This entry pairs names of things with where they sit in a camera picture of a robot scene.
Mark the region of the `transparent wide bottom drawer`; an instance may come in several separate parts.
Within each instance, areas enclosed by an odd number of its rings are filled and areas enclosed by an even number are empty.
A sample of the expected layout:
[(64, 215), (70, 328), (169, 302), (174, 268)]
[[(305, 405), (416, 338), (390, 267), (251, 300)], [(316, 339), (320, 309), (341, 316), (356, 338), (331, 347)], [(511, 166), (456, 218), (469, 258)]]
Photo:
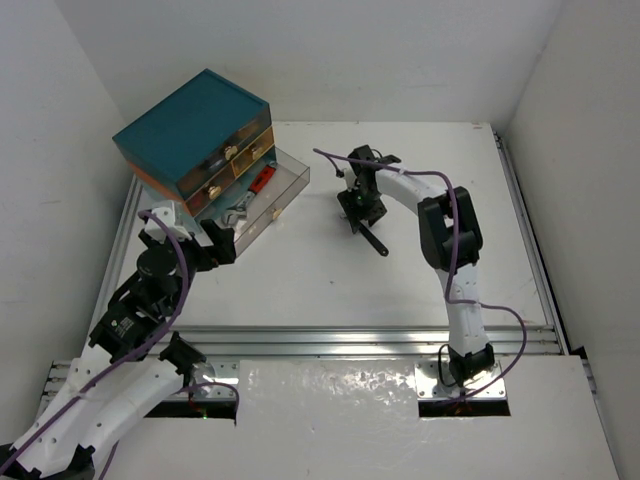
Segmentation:
[[(222, 215), (240, 200), (256, 175), (269, 161), (277, 162), (277, 170), (248, 206), (247, 218), (240, 220), (234, 227), (226, 227), (222, 223)], [(309, 166), (273, 147), (195, 218), (196, 225), (200, 227), (202, 220), (211, 219), (221, 228), (233, 228), (236, 253), (240, 256), (277, 219), (309, 181)]]

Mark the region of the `red handled adjustable wrench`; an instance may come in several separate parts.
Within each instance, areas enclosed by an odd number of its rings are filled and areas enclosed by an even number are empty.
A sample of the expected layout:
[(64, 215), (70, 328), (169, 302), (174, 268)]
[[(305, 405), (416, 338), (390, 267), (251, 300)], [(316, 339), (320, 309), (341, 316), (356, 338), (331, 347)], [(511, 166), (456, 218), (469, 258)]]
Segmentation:
[(226, 227), (234, 227), (240, 220), (245, 220), (248, 216), (248, 206), (269, 183), (277, 170), (277, 162), (269, 161), (264, 168), (256, 175), (246, 193), (231, 208), (222, 215), (222, 223)]

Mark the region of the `black handled adjustable wrench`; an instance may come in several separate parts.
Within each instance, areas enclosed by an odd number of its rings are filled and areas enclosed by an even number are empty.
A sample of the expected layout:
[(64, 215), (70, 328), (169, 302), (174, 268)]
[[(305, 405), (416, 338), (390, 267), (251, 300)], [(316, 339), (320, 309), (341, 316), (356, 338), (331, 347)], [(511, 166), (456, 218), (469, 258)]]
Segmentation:
[(383, 257), (387, 257), (389, 255), (388, 248), (369, 230), (366, 225), (360, 224), (359, 232), (379, 255)]

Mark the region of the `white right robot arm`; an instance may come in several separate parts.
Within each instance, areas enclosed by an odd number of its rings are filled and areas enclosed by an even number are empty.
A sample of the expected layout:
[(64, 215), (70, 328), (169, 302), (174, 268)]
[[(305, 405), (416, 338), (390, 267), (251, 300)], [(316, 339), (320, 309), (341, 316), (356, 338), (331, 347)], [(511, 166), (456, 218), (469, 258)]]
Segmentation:
[(369, 231), (387, 213), (382, 198), (388, 196), (416, 215), (422, 255), (437, 273), (446, 301), (448, 386), (462, 387), (494, 364), (477, 291), (483, 237), (469, 192), (446, 179), (437, 185), (425, 174), (411, 174), (401, 168), (399, 158), (376, 157), (367, 145), (347, 158), (350, 168), (336, 171), (346, 183), (337, 199), (354, 233), (363, 234), (385, 256), (388, 250)]

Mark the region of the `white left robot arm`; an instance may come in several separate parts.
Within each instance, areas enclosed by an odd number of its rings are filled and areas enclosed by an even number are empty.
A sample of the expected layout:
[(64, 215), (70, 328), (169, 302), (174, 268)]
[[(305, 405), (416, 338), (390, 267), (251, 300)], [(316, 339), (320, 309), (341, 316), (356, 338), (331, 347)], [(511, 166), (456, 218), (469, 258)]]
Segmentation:
[(195, 409), (223, 387), (206, 357), (171, 327), (194, 277), (236, 260), (234, 232), (212, 220), (194, 235), (157, 213), (142, 213), (145, 250), (75, 358), (63, 386), (33, 426), (1, 447), (10, 479), (102, 479), (121, 438), (155, 407), (184, 394)]

